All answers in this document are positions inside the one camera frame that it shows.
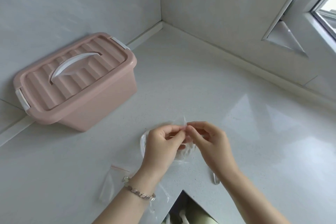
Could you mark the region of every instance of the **transparent plastic wrap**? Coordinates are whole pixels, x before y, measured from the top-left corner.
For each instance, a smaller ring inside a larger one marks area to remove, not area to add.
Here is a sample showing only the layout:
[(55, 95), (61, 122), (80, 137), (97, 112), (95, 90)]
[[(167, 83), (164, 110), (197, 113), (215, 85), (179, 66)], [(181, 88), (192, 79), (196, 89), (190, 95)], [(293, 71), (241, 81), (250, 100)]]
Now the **transparent plastic wrap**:
[[(129, 172), (124, 169), (111, 166), (105, 177), (99, 201), (107, 206), (116, 194), (118, 194), (124, 187), (124, 183), (122, 182), (123, 177), (132, 177), (133, 174), (135, 174), (135, 172)], [(170, 195), (160, 183), (157, 185), (155, 195), (155, 200), (149, 202), (150, 205), (144, 212), (140, 223), (157, 224), (160, 221), (158, 219), (159, 216), (164, 216), (166, 214), (161, 213), (160, 211), (164, 211), (165, 207), (163, 207), (163, 205), (169, 202)]]
[[(168, 122), (166, 124), (173, 124), (173, 125), (180, 125), (180, 126), (186, 126), (187, 122), (185, 117), (180, 117), (172, 122)], [(140, 150), (141, 150), (141, 155), (144, 157), (145, 155), (145, 148), (146, 148), (146, 140), (149, 134), (149, 131), (146, 131), (140, 138)], [(186, 140), (183, 142), (183, 145), (185, 145), (185, 148), (183, 150), (178, 150), (176, 153), (176, 157), (172, 163), (172, 165), (179, 165), (182, 163), (187, 163), (188, 157), (194, 152), (195, 150), (195, 145), (192, 142), (190, 138), (186, 138)]]

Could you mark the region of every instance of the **forearm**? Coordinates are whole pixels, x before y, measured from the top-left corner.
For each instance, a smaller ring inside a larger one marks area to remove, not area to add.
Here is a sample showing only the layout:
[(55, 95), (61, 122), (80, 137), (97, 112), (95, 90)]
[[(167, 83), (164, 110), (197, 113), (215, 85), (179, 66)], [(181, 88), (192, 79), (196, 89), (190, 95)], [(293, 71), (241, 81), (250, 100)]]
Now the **forearm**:
[[(160, 177), (140, 169), (130, 179), (129, 184), (141, 193), (152, 195), (159, 181)], [(142, 199), (123, 188), (93, 224), (137, 224), (148, 205), (149, 200)]]
[(290, 224), (240, 171), (219, 178), (247, 224)]

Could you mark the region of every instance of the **countertop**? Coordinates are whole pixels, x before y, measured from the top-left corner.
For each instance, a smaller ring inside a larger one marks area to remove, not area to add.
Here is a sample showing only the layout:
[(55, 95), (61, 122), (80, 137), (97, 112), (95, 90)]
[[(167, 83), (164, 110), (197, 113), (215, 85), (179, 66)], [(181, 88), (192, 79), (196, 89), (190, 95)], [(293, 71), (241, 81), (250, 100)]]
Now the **countertop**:
[[(140, 136), (181, 116), (223, 128), (241, 170), (292, 223), (334, 223), (335, 115), (168, 30), (134, 53), (138, 92), (92, 129), (34, 123), (0, 148), (1, 224), (90, 224), (110, 165), (136, 170)], [(158, 223), (182, 190), (217, 222), (244, 223), (198, 149), (161, 184)]]

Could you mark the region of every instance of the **plastic storage container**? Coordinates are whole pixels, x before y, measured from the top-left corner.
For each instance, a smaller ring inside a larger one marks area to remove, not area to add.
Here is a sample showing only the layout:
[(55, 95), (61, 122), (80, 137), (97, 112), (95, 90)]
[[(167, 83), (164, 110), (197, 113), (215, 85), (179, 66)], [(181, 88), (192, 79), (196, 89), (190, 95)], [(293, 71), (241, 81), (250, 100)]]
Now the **plastic storage container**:
[(137, 91), (136, 64), (127, 46), (96, 33), (23, 69), (15, 93), (37, 122), (84, 132)]

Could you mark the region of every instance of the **bracelet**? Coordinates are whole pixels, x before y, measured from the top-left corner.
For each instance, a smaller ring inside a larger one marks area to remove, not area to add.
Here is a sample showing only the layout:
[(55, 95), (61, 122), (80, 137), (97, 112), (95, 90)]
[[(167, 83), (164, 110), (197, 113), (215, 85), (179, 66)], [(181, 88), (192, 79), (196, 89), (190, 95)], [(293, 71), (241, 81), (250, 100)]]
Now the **bracelet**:
[(140, 191), (138, 191), (137, 189), (134, 189), (131, 185), (128, 184), (129, 182), (129, 177), (124, 177), (123, 178), (123, 182), (124, 182), (124, 187), (129, 190), (130, 192), (136, 194), (138, 197), (141, 197), (142, 199), (145, 199), (145, 200), (150, 200), (150, 201), (154, 201), (155, 200), (155, 194), (153, 193), (152, 196), (147, 196), (143, 193), (141, 193)]

